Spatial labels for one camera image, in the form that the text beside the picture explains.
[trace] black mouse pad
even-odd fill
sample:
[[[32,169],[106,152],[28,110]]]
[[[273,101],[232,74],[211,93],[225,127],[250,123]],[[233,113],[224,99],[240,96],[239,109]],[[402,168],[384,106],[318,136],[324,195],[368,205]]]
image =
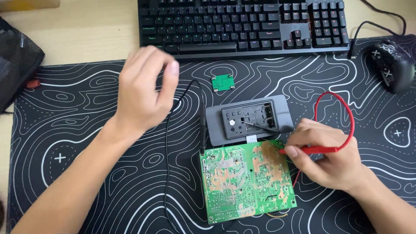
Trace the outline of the black mouse pad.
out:
[[[362,162],[397,195],[416,205],[416,88],[387,93],[369,65],[365,47],[382,38],[358,40],[356,58],[277,57],[272,60],[181,64],[176,98],[192,79],[201,82],[207,107],[285,95],[297,124],[314,117],[319,94],[337,92],[352,109]],[[413,56],[416,36],[389,37]],[[115,113],[123,61],[42,67],[43,85],[26,89],[15,102],[7,227],[10,231],[37,197],[91,142]],[[235,89],[214,93],[214,75],[233,74]],[[198,162],[197,87],[173,111],[169,128],[171,183],[168,208],[184,233],[220,233],[229,223],[207,225]],[[349,131],[349,119],[334,97],[325,96],[318,120]],[[166,121],[146,132],[105,180],[81,233],[173,233],[163,209],[166,182]],[[288,134],[279,136],[286,140]],[[297,207],[239,219],[230,233],[371,233],[359,205],[342,191],[319,186],[305,175],[295,185]]]

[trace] spacebar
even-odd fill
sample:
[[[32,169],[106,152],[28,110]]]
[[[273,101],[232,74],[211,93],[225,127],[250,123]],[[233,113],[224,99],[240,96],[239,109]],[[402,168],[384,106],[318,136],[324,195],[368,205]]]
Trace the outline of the spacebar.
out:
[[[212,44],[184,44],[179,46],[179,54],[207,54],[236,52],[235,42],[212,43]]]

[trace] black keyboard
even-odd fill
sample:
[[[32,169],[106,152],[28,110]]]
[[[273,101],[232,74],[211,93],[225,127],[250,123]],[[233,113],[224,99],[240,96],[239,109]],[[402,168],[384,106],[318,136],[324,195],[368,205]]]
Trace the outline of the black keyboard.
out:
[[[178,60],[349,50],[343,0],[139,0],[141,46]]]

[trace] green circuit board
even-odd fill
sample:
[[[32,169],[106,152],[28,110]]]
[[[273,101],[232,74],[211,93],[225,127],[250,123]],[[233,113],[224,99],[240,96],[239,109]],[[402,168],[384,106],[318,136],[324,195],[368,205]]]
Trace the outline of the green circuit board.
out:
[[[214,92],[232,90],[235,88],[234,78],[231,74],[214,76],[211,78],[211,82]]]
[[[296,207],[279,140],[209,149],[200,155],[208,223]]]

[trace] hand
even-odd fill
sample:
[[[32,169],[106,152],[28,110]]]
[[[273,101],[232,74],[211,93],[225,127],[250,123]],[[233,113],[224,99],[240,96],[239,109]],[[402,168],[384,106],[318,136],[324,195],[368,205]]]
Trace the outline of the hand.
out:
[[[157,92],[156,79],[164,67],[162,89]],[[178,79],[179,63],[156,47],[130,54],[119,76],[118,106],[112,120],[117,128],[137,140],[159,125],[172,108]]]
[[[359,186],[369,170],[361,163],[355,137],[338,153],[326,154],[315,162],[299,148],[305,145],[338,147],[347,137],[340,129],[302,119],[287,140],[285,151],[295,166],[312,181],[327,188],[349,192]]]

